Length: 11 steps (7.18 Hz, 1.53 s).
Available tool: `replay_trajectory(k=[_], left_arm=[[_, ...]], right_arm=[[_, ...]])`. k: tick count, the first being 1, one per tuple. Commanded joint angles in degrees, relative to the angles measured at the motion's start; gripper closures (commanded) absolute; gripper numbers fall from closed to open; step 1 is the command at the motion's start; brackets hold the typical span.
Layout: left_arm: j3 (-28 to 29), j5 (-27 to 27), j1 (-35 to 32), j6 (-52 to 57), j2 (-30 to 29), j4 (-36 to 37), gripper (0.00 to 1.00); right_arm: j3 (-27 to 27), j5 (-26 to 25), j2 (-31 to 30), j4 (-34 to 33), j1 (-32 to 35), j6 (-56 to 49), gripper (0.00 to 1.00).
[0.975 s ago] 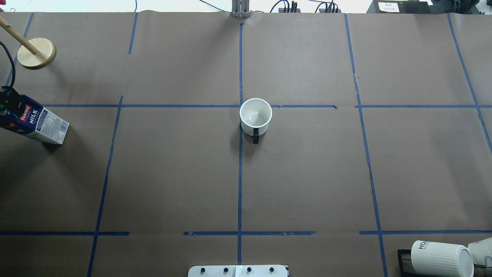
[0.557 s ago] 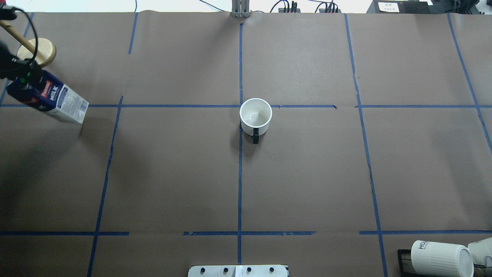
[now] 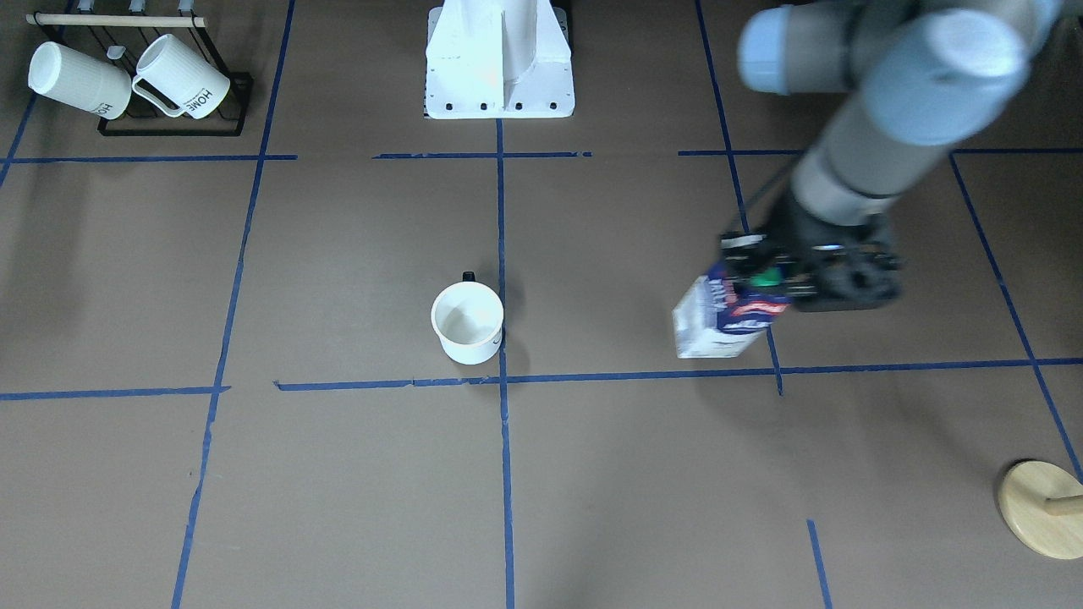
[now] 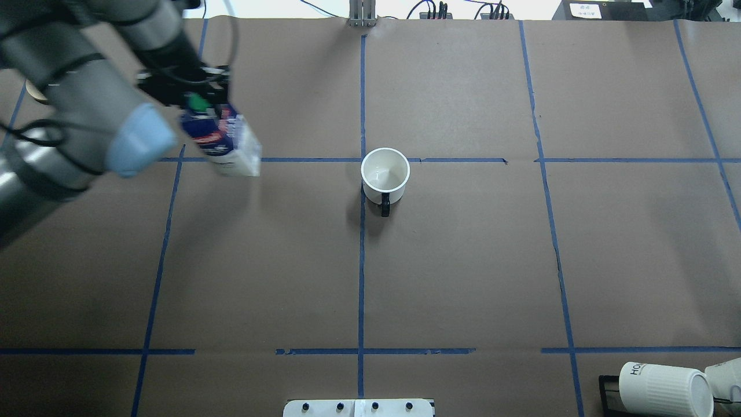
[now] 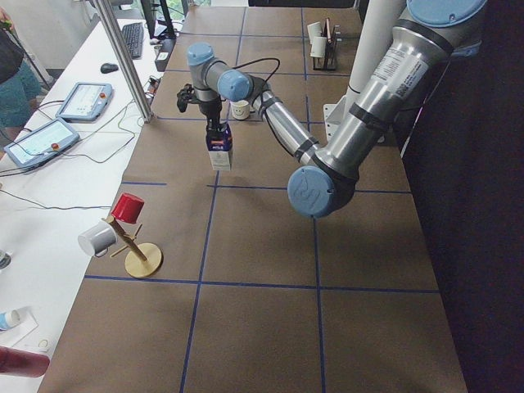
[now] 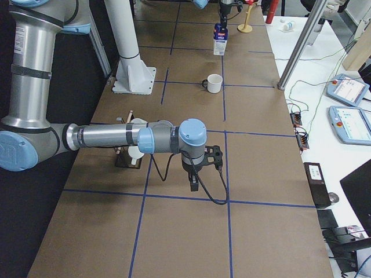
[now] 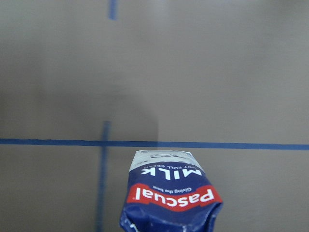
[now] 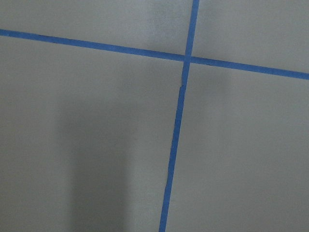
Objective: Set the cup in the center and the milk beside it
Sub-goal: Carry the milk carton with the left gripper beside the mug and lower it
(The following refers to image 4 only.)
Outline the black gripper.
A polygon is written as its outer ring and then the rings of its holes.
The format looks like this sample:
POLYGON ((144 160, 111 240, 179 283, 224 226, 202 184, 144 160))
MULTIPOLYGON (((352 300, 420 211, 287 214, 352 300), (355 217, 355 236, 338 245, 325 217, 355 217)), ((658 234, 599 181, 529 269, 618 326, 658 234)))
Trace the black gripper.
POLYGON ((165 68, 150 59, 141 62, 144 69, 137 74, 137 87, 162 105, 185 108, 189 95, 196 94, 212 106, 229 102, 230 68, 201 66, 196 69, 199 79, 178 76, 175 69, 165 68))

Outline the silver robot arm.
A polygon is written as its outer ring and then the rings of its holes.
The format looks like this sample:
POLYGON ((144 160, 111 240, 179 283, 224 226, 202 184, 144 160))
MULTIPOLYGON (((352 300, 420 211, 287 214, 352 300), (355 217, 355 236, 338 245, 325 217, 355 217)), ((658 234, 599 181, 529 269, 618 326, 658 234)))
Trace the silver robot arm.
POLYGON ((221 115, 229 68, 208 66, 184 31, 204 1, 3 1, 2 68, 53 109, 2 124, 2 248, 108 172, 132 177, 177 144, 158 105, 195 97, 221 115))

